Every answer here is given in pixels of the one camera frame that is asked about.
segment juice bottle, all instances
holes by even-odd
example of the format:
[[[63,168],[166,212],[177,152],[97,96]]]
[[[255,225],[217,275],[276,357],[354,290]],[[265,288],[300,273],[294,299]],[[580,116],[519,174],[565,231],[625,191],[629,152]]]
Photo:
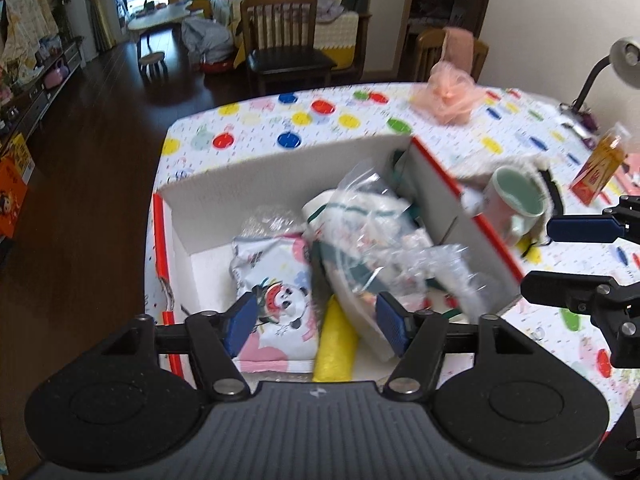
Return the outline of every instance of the juice bottle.
[[[599,195],[625,160],[630,144],[631,134],[620,123],[602,136],[570,185],[580,202],[589,205]]]

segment white box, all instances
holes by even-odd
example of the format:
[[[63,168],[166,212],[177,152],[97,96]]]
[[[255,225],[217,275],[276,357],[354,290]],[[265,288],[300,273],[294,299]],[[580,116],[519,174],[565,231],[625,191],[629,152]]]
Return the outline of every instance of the white box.
[[[415,190],[425,227],[437,243],[460,243],[470,249],[470,267],[498,279],[499,312],[519,298],[522,273],[482,215],[469,218],[460,190],[421,143],[411,137],[372,136],[319,144],[267,155],[172,182],[154,197],[157,270],[175,322],[201,310],[226,310],[236,299],[228,271],[231,240],[258,206],[279,204],[302,210],[320,192],[335,188],[358,162],[370,158],[383,177],[394,150],[408,150],[402,169]],[[187,360],[182,360],[190,379]],[[377,380],[395,361],[378,366],[364,349],[358,352],[354,378]]]

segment pink plastic bag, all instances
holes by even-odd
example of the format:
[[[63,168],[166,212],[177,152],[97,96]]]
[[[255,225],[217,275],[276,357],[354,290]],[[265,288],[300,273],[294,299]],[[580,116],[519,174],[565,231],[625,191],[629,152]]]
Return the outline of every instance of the pink plastic bag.
[[[484,90],[469,74],[441,61],[431,69],[426,85],[414,86],[410,103],[418,115],[433,117],[440,124],[467,124],[483,98]]]

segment lamp head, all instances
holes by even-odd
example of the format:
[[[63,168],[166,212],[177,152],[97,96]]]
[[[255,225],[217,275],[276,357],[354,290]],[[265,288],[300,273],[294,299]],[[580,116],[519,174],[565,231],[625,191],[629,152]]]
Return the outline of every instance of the lamp head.
[[[621,38],[611,46],[609,60],[622,81],[640,88],[640,39]]]

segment black chair seat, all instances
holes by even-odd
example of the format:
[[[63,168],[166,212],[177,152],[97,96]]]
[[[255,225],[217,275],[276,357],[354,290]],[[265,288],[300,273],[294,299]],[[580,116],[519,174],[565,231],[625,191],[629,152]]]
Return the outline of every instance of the black chair seat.
[[[260,75],[331,70],[335,62],[309,46],[274,46],[254,50],[247,57],[252,72]]]

